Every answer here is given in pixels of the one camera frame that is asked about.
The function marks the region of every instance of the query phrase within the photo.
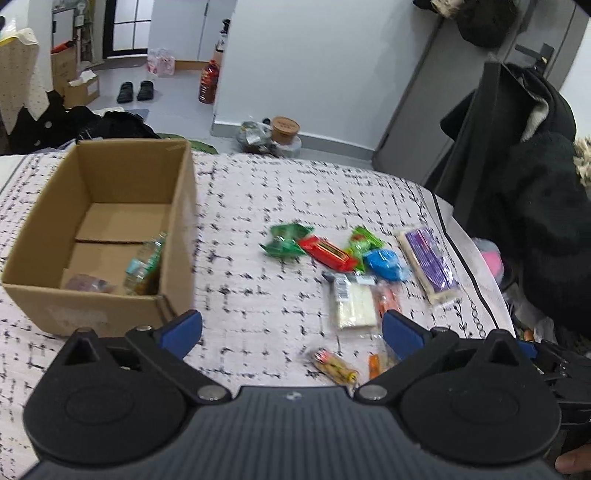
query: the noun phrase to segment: blue gripper pad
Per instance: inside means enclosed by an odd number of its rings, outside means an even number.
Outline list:
[[[197,344],[203,331],[203,319],[197,310],[188,310],[157,330],[158,346],[183,359]]]
[[[382,336],[386,344],[396,353],[400,360],[425,346],[431,333],[401,313],[390,310],[382,319]],[[534,342],[517,340],[519,347],[530,359],[538,355]]]

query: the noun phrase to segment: purple snack package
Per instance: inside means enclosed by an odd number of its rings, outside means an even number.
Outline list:
[[[421,227],[398,235],[400,246],[413,267],[432,304],[457,296],[459,282],[449,266],[449,259],[437,246],[433,230]]]

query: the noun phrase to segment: round container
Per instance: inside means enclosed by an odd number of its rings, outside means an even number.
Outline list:
[[[297,158],[300,156],[301,150],[301,139],[297,135],[291,139],[289,145],[282,145],[277,142],[273,142],[275,146],[276,154],[283,158]]]
[[[276,116],[272,122],[272,139],[281,145],[291,144],[293,138],[300,131],[300,126],[296,121],[286,116]]]

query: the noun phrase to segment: human hand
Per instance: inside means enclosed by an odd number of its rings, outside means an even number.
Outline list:
[[[560,455],[554,466],[560,473],[591,471],[591,445],[583,445]]]

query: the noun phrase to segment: gray floor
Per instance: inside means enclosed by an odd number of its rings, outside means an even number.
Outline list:
[[[155,132],[181,135],[190,140],[200,140],[214,146],[220,153],[238,151],[233,139],[212,137],[210,127],[213,121],[213,105],[199,102],[200,72],[180,71],[173,77],[148,78],[145,66],[98,70],[100,97],[88,106],[92,110],[120,106],[117,95],[123,82],[133,82],[134,95],[142,80],[154,81],[154,99],[148,102],[126,103],[125,109],[149,109],[146,119]],[[359,158],[345,157],[319,150],[303,148],[300,158],[325,161],[349,167],[372,169],[371,162]]]

